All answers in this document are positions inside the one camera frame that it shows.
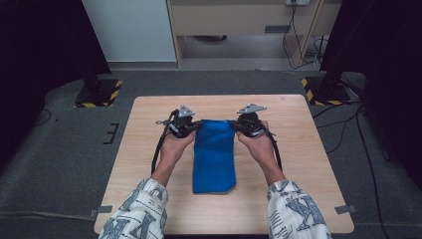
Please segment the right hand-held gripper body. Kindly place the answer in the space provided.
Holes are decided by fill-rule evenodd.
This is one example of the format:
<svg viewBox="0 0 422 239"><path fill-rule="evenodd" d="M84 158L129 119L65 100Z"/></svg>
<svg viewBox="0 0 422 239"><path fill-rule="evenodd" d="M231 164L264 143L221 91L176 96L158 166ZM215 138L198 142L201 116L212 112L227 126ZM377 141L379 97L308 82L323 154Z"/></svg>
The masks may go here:
<svg viewBox="0 0 422 239"><path fill-rule="evenodd" d="M240 131L247 137L256 137L264 133L267 129L261 123L257 112L264 111L266 107L255 104L248 104L238 110L240 115L236 123L236 131Z"/></svg>

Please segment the light wooden desk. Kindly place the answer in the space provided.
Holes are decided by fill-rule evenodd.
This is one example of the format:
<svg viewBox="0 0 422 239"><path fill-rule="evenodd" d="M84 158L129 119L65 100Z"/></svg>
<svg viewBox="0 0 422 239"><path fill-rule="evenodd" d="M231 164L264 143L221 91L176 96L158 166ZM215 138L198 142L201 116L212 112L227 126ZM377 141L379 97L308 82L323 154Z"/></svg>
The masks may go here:
<svg viewBox="0 0 422 239"><path fill-rule="evenodd" d="M166 0L175 55L182 62L189 36L265 35L266 25L290 25L285 46L296 67L305 62L311 39L331 33L343 0L311 0L286 6L286 0Z"/></svg>

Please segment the black stand with striped base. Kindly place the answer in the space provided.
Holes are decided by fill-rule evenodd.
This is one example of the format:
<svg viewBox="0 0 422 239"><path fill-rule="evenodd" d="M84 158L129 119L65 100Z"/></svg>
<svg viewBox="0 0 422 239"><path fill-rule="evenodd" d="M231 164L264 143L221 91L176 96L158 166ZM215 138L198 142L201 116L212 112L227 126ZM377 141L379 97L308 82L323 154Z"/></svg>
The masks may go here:
<svg viewBox="0 0 422 239"><path fill-rule="evenodd" d="M84 85L75 99L76 108L110 107L113 105L122 80L95 79L93 82L84 81Z"/></svg>
<svg viewBox="0 0 422 239"><path fill-rule="evenodd" d="M338 81L326 77L301 79L306 96L312 106L339 106L350 103L350 96Z"/></svg>

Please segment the blue microfibre cloth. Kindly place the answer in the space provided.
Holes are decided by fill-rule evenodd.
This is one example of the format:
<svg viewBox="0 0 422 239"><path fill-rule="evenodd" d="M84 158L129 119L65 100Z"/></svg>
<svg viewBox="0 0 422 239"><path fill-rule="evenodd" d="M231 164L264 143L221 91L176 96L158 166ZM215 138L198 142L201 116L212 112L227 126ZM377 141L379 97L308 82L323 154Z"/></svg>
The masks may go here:
<svg viewBox="0 0 422 239"><path fill-rule="evenodd" d="M235 132L227 120L201 122L195 134L193 192L226 194L236 185Z"/></svg>

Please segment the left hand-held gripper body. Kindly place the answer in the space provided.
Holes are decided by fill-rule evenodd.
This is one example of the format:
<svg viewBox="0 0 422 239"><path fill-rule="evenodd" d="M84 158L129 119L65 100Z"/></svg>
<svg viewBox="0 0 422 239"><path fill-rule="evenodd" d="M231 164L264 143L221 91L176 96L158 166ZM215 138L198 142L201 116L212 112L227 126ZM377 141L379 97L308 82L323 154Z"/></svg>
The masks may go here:
<svg viewBox="0 0 422 239"><path fill-rule="evenodd" d="M170 113L168 119L158 120L156 124L165 125L177 138L184 138L195 130L194 115L195 112L193 110L186 105L181 105Z"/></svg>

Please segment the grey tape piece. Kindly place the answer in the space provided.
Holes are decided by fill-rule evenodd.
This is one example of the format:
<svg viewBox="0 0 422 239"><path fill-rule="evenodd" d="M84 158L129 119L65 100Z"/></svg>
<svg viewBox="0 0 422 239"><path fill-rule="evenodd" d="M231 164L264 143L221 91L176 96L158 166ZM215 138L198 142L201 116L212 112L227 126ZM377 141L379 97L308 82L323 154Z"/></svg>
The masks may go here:
<svg viewBox="0 0 422 239"><path fill-rule="evenodd" d="M337 214L344 214L344 213L356 213L358 211L357 207L354 205L341 205L341 206L336 206L334 208L335 212Z"/></svg>
<svg viewBox="0 0 422 239"><path fill-rule="evenodd" d="M111 213L112 206L106 205L106 206L100 206L97 209L92 209L89 213L89 217L96 219L99 214L101 213Z"/></svg>

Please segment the person's left hand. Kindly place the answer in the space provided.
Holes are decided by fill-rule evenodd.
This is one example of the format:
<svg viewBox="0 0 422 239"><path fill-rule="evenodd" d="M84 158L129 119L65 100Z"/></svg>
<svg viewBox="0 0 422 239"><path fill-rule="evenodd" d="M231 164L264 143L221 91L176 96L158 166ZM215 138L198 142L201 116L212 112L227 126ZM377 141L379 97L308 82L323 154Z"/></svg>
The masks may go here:
<svg viewBox="0 0 422 239"><path fill-rule="evenodd" d="M184 138L177 138L172 133L167 135L160 150L160 158L155 172L169 175L185 148L194 140L194 136L194 132Z"/></svg>

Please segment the dark curtain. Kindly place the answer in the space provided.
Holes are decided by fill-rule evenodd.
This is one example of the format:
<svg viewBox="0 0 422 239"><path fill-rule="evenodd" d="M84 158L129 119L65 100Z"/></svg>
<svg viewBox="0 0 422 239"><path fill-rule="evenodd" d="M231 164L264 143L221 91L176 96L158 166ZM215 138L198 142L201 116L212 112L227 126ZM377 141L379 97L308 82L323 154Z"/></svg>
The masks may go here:
<svg viewBox="0 0 422 239"><path fill-rule="evenodd" d="M0 170L34 125L46 94L110 69L83 0L0 0Z"/></svg>
<svg viewBox="0 0 422 239"><path fill-rule="evenodd" d="M321 68L366 76L389 157L422 187L422 0L342 0Z"/></svg>

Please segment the grey desk label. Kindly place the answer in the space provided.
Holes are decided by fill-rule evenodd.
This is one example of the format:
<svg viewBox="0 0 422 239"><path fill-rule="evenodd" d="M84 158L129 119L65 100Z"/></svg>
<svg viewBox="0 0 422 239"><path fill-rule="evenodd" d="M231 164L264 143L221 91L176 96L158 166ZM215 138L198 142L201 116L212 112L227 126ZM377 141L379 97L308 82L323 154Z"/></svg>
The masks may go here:
<svg viewBox="0 0 422 239"><path fill-rule="evenodd" d="M290 25L266 25L266 34L287 34L291 31Z"/></svg>

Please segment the person's right hand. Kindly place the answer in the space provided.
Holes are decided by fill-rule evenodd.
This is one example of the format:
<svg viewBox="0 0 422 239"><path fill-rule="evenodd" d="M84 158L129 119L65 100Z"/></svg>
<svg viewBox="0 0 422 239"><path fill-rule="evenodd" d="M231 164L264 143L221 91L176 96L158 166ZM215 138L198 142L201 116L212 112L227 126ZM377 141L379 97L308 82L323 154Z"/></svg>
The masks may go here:
<svg viewBox="0 0 422 239"><path fill-rule="evenodd" d="M272 142L265 132L256 137L247 137L238 132L237 136L239 141L246 145L265 174L274 173L278 169Z"/></svg>

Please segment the white cabinet panel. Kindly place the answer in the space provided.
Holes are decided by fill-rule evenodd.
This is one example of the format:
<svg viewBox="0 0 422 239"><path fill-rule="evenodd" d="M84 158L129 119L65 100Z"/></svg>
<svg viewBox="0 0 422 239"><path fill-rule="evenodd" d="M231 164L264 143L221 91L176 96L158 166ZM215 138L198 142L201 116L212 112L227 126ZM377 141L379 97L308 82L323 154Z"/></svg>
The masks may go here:
<svg viewBox="0 0 422 239"><path fill-rule="evenodd" d="M108 62L175 62L166 0L83 0Z"/></svg>

